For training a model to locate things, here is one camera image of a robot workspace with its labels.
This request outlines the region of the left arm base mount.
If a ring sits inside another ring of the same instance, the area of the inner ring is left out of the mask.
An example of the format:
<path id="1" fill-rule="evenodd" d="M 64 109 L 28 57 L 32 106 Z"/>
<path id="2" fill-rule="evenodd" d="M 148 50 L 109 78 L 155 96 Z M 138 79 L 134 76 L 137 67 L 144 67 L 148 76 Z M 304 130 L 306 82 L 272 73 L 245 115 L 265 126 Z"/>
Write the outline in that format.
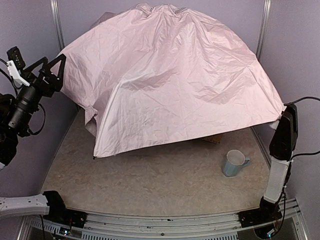
<path id="1" fill-rule="evenodd" d="M 65 208 L 50 210 L 49 214 L 44 215 L 43 218 L 54 223 L 83 229 L 87 216 L 88 214 L 84 211 Z"/>

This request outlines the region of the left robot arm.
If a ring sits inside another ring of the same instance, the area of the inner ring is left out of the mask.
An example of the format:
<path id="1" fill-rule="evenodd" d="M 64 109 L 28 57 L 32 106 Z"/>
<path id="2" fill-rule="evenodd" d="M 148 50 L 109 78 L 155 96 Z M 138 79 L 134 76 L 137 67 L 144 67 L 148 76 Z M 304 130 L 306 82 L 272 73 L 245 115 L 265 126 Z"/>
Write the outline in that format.
<path id="1" fill-rule="evenodd" d="M 50 98 L 63 86 L 66 56 L 60 54 L 52 61 L 41 58 L 29 67 L 18 53 L 8 54 L 5 62 L 5 76 L 18 83 L 16 96 L 0 96 L 0 168 L 8 166 L 17 153 L 18 138 L 38 135 L 41 130 L 32 131 L 31 117 L 42 109 L 40 101 Z M 65 204 L 57 191 L 45 191 L 38 195 L 25 197 L 1 197 L 0 217 L 42 215 L 52 217 L 65 210 Z"/>

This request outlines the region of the pink and black folding umbrella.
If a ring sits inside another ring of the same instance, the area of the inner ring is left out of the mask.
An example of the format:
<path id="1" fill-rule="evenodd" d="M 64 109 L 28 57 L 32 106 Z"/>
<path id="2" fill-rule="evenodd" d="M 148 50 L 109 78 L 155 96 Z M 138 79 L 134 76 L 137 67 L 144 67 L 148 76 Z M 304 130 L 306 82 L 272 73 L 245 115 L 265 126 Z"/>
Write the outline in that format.
<path id="1" fill-rule="evenodd" d="M 285 110 L 247 45 L 189 8 L 137 4 L 62 53 L 61 91 L 84 109 L 96 158 L 274 122 Z"/>

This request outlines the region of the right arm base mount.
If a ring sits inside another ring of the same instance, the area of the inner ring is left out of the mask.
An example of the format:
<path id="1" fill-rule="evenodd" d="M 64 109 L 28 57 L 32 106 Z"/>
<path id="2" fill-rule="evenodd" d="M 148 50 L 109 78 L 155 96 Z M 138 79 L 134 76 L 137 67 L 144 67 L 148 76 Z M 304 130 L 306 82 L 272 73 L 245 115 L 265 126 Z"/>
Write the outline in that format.
<path id="1" fill-rule="evenodd" d="M 256 225 L 265 224 L 268 222 L 281 219 L 282 213 L 276 210 L 275 213 L 261 210 L 260 208 L 244 210 L 238 213 L 239 221 L 242 228 L 252 227 Z"/>

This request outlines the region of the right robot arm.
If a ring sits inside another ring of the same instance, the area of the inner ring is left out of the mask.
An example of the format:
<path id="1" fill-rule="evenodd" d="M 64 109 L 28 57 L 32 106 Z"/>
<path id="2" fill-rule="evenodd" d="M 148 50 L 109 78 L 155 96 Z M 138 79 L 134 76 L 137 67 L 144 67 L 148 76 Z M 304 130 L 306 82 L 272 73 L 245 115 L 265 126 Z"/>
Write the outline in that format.
<path id="1" fill-rule="evenodd" d="M 286 103 L 279 120 L 272 124 L 275 129 L 269 144 L 270 172 L 266 190 L 260 200 L 258 216 L 263 221 L 274 219 L 279 212 L 279 201 L 291 174 L 292 161 L 300 156 L 315 156 L 320 152 L 294 154 L 298 139 L 298 109 L 296 103 L 304 100 L 319 101 L 318 97 L 305 96 Z"/>

